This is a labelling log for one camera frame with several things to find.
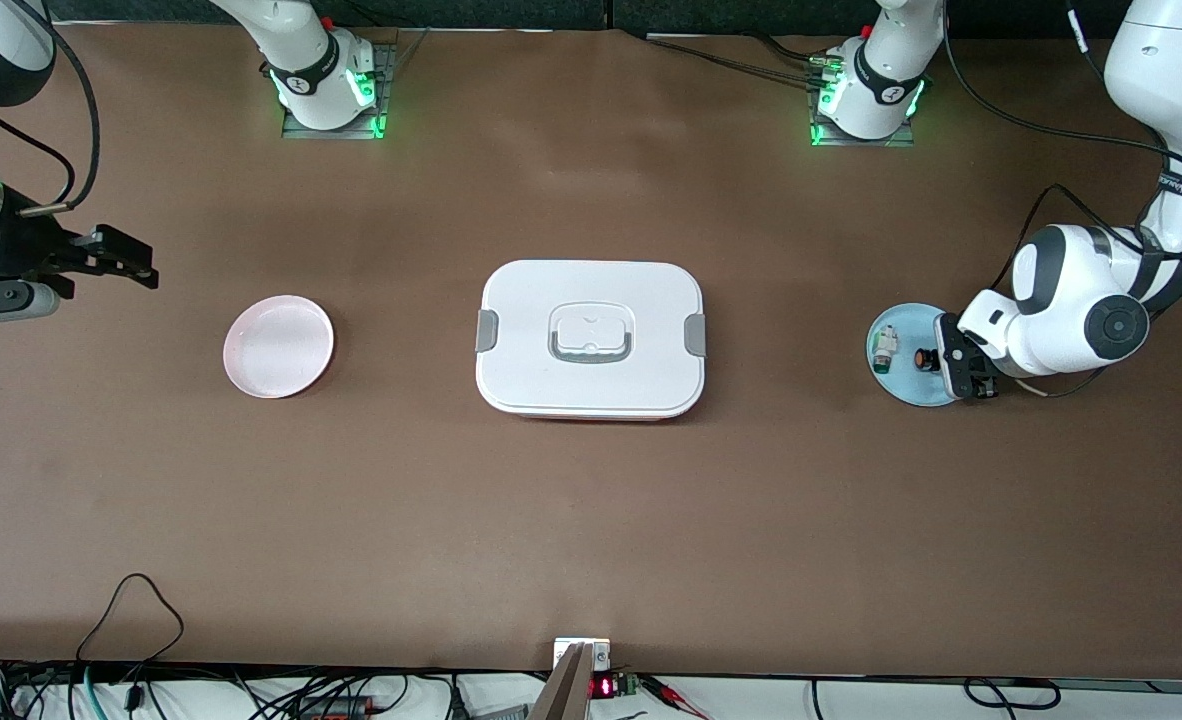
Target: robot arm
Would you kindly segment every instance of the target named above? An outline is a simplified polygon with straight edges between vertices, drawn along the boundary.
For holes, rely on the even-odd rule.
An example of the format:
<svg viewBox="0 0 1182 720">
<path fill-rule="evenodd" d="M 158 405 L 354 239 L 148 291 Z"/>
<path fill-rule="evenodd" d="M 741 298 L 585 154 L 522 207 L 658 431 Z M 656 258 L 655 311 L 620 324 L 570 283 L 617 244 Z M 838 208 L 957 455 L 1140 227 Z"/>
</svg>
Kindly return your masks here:
<svg viewBox="0 0 1182 720">
<path fill-rule="evenodd" d="M 47 17 L 41 0 L 0 0 L 0 105 L 32 99 L 52 73 Z M 151 246 L 110 225 L 96 225 L 87 234 L 67 231 L 52 213 L 70 206 L 39 208 L 0 181 L 0 322 L 57 311 L 59 299 L 74 297 L 70 273 L 116 274 L 157 287 Z"/>
<path fill-rule="evenodd" d="M 829 51 L 842 59 L 823 70 L 829 91 L 818 111 L 862 140 L 891 136 L 920 95 L 924 69 L 942 43 L 943 0 L 879 0 L 870 37 Z"/>
<path fill-rule="evenodd" d="M 1182 156 L 1182 0 L 1134 1 L 1106 79 L 1116 104 Z M 1011 377 L 1125 359 L 1147 340 L 1150 314 L 1182 296 L 1181 161 L 1168 160 L 1139 218 L 1138 227 L 1112 232 L 1073 225 L 1035 232 L 1017 252 L 1013 299 L 981 292 L 957 329 Z"/>
<path fill-rule="evenodd" d="M 281 104 L 304 127 L 345 127 L 377 100 L 366 82 L 374 45 L 344 28 L 325 28 L 307 0 L 212 2 L 253 35 Z"/>
</svg>

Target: metal base plate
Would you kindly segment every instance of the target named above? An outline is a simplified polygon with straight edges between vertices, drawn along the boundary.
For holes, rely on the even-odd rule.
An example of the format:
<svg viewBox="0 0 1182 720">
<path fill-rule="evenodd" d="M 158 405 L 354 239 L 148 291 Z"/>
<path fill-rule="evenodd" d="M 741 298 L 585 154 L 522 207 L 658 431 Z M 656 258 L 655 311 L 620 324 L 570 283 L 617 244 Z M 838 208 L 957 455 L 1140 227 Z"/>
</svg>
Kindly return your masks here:
<svg viewBox="0 0 1182 720">
<path fill-rule="evenodd" d="M 560 659 L 564 657 L 564 651 L 573 643 L 589 643 L 595 648 L 595 667 L 592 670 L 596 673 L 604 673 L 609 670 L 609 638 L 556 638 L 554 646 L 551 647 L 551 667 L 556 667 L 560 663 Z"/>
<path fill-rule="evenodd" d="M 860 140 L 842 131 L 834 119 L 818 111 L 819 91 L 808 91 L 808 136 L 812 145 L 877 145 L 877 147 L 911 147 L 915 141 L 911 136 L 911 119 L 903 119 L 902 127 L 884 140 Z"/>
<path fill-rule="evenodd" d="M 311 129 L 304 127 L 288 110 L 285 110 L 280 137 L 290 140 L 377 140 L 387 135 L 387 105 L 391 100 L 391 82 L 395 73 L 395 45 L 374 44 L 374 92 L 377 100 L 364 109 L 352 122 L 336 129 Z"/>
</svg>

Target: light blue plate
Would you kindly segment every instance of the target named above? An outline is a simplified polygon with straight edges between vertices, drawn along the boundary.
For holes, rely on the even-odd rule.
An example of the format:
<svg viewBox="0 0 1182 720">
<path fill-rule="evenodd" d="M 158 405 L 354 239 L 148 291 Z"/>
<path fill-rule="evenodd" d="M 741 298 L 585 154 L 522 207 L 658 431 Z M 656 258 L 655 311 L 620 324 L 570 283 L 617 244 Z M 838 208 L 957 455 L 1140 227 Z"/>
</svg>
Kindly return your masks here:
<svg viewBox="0 0 1182 720">
<path fill-rule="evenodd" d="M 871 369 L 871 361 L 875 359 L 875 333 L 878 333 L 884 325 L 892 325 L 894 331 L 898 333 L 898 351 L 892 355 L 889 374 L 877 374 L 871 369 L 876 382 L 879 382 L 889 395 L 920 407 L 948 406 L 955 400 L 947 395 L 941 372 L 921 372 L 915 367 L 916 350 L 920 348 L 933 350 L 939 346 L 937 337 L 933 333 L 933 323 L 942 313 L 939 307 L 922 301 L 905 301 L 889 307 L 871 324 L 870 331 L 866 332 L 866 369 Z"/>
</svg>

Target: small object on plate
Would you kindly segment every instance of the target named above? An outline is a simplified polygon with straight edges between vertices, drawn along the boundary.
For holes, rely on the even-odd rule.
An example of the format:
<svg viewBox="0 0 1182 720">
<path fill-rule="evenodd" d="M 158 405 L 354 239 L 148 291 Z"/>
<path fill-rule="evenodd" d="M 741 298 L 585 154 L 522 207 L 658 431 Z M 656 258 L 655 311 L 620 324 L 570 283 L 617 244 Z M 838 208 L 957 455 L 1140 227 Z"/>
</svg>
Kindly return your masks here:
<svg viewBox="0 0 1182 720">
<path fill-rule="evenodd" d="M 306 297 L 256 301 L 226 332 L 226 377 L 253 397 L 288 397 L 320 378 L 335 355 L 335 325 Z"/>
<path fill-rule="evenodd" d="M 921 372 L 937 372 L 942 369 L 942 363 L 939 361 L 939 351 L 929 350 L 929 348 L 921 348 L 915 351 L 915 369 Z"/>
<path fill-rule="evenodd" d="M 884 325 L 875 333 L 875 348 L 871 350 L 871 369 L 879 375 L 889 374 L 892 355 L 898 351 L 898 331 L 892 325 Z"/>
</svg>

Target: red wire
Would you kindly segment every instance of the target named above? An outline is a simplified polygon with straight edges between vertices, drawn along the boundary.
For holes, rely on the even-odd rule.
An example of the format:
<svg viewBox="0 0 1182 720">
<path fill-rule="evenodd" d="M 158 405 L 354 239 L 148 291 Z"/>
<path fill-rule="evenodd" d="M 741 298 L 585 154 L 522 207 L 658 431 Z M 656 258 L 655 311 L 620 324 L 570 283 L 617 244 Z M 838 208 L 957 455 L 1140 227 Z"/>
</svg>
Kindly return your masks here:
<svg viewBox="0 0 1182 720">
<path fill-rule="evenodd" d="M 710 720 L 702 711 L 693 707 L 693 702 L 686 700 L 682 694 L 675 692 L 669 685 L 663 685 L 663 698 L 675 703 L 675 711 L 686 712 L 688 715 L 699 716 L 700 720 Z"/>
</svg>

